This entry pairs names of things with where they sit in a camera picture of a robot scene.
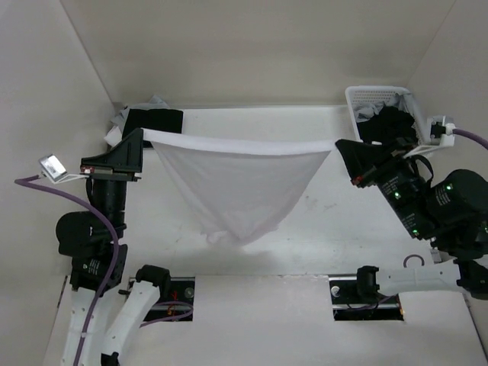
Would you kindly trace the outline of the light pink tank top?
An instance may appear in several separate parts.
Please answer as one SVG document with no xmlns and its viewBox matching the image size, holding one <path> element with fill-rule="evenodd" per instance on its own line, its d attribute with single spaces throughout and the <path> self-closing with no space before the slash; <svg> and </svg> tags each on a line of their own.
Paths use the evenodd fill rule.
<svg viewBox="0 0 488 366">
<path fill-rule="evenodd" d="M 262 142 L 145 129 L 212 244 L 246 245 L 278 228 L 334 142 Z"/>
</svg>

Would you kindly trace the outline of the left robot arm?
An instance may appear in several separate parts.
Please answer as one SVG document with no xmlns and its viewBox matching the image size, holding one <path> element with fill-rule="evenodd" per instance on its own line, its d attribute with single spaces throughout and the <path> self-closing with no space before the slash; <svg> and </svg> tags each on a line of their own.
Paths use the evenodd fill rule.
<svg viewBox="0 0 488 366">
<path fill-rule="evenodd" d="M 143 169 L 143 130 L 135 129 L 110 151 L 84 158 L 83 211 L 56 225 L 59 253 L 71 258 L 72 312 L 62 365 L 122 365 L 151 307 L 171 295 L 169 270 L 144 265 L 114 321 L 108 321 L 121 283 L 128 247 L 124 236 L 127 184 Z"/>
</svg>

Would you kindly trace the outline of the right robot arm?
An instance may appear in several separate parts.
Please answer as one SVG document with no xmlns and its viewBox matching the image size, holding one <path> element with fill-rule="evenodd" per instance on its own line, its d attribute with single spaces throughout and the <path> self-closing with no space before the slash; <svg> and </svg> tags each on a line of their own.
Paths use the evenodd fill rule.
<svg viewBox="0 0 488 366">
<path fill-rule="evenodd" d="M 378 302 L 420 291 L 468 293 L 487 299 L 487 182 L 476 172 L 456 169 L 434 185 L 429 160 L 414 154 L 413 142 L 398 138 L 387 145 L 337 140 L 335 146 L 357 188 L 379 189 L 408 234 L 428 240 L 451 260 L 418 268 L 384 270 L 363 266 L 353 284 L 355 296 Z"/>
</svg>

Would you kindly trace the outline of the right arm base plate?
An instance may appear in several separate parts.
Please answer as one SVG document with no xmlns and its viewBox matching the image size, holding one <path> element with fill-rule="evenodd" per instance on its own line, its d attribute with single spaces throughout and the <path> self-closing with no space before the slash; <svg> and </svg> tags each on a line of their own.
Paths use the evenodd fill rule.
<svg viewBox="0 0 488 366">
<path fill-rule="evenodd" d="M 329 276 L 329 289 L 335 321 L 404 321 L 398 295 L 362 297 L 355 274 Z"/>
</svg>

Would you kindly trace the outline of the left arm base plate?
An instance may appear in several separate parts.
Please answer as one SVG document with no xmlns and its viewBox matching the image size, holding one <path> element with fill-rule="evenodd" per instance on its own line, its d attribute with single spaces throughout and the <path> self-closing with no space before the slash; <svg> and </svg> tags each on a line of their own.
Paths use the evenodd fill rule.
<svg viewBox="0 0 488 366">
<path fill-rule="evenodd" d="M 173 278 L 169 290 L 152 306 L 144 318 L 153 321 L 190 322 L 193 320 L 195 278 Z"/>
</svg>

